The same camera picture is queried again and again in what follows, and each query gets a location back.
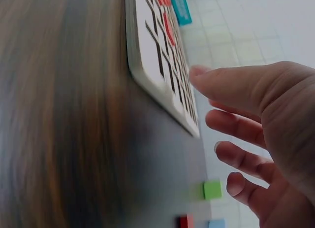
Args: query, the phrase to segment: green block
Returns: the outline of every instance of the green block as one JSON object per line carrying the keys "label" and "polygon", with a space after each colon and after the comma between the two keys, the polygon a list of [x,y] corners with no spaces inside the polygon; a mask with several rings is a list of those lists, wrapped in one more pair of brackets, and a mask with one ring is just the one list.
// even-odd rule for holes
{"label": "green block", "polygon": [[205,200],[222,198],[221,181],[212,180],[203,183],[203,193]]}

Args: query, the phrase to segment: teal label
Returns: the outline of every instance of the teal label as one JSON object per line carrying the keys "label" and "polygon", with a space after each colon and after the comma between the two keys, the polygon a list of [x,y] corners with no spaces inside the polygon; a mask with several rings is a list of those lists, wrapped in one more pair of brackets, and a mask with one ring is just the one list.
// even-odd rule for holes
{"label": "teal label", "polygon": [[172,4],[175,10],[179,25],[183,26],[183,25],[191,24],[192,19],[189,12],[187,1],[186,0],[172,0]]}

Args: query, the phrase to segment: finger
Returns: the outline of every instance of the finger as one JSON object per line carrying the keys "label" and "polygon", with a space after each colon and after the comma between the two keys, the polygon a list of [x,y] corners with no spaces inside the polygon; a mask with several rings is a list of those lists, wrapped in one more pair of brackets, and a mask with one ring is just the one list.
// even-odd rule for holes
{"label": "finger", "polygon": [[211,110],[206,115],[206,124],[214,130],[266,148],[262,125],[258,122],[228,112]]}
{"label": "finger", "polygon": [[260,116],[263,110],[290,87],[314,74],[296,72],[291,62],[272,65],[219,68],[193,66],[191,83],[207,98]]}
{"label": "finger", "polygon": [[215,152],[220,161],[248,175],[263,179],[268,184],[280,174],[272,160],[246,152],[231,142],[217,143]]}
{"label": "finger", "polygon": [[212,100],[209,100],[209,103],[211,106],[215,107],[215,108],[219,108],[223,111],[226,111],[226,112],[229,112],[229,113],[233,113],[233,114],[236,114],[236,115],[240,115],[240,116],[244,116],[246,118],[249,118],[253,121],[256,121],[258,123],[261,123],[260,121],[260,117],[257,116],[257,115],[254,115],[254,114],[251,114],[249,112],[246,112],[246,111],[242,111],[242,110],[239,110],[237,108],[233,108],[233,107],[229,107],[229,106],[226,106],[226,105],[223,105],[217,101],[212,101]]}
{"label": "finger", "polygon": [[270,209],[267,189],[250,182],[241,173],[233,172],[228,176],[226,190],[234,199],[249,206],[258,218]]}

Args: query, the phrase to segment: tile floor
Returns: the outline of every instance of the tile floor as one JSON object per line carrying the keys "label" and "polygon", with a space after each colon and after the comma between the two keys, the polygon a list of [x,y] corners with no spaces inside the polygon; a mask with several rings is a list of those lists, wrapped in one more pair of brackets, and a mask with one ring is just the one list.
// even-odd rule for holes
{"label": "tile floor", "polygon": [[[315,67],[315,0],[188,0],[193,23],[182,27],[189,64],[212,68],[264,65],[290,60]],[[262,149],[207,128],[211,109],[196,93],[209,178],[225,186],[232,168],[220,163],[213,151],[217,141],[232,141],[244,149],[269,156]],[[250,178],[253,182],[261,181]],[[212,218],[225,218],[227,228],[257,228],[258,220],[246,207],[224,198],[211,202]]]}

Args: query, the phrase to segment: game board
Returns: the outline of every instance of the game board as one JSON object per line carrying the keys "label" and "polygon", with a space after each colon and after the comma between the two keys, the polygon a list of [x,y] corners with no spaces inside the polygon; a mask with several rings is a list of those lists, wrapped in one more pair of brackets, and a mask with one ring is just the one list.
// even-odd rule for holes
{"label": "game board", "polygon": [[136,82],[199,137],[189,68],[171,0],[126,0],[126,35]]}

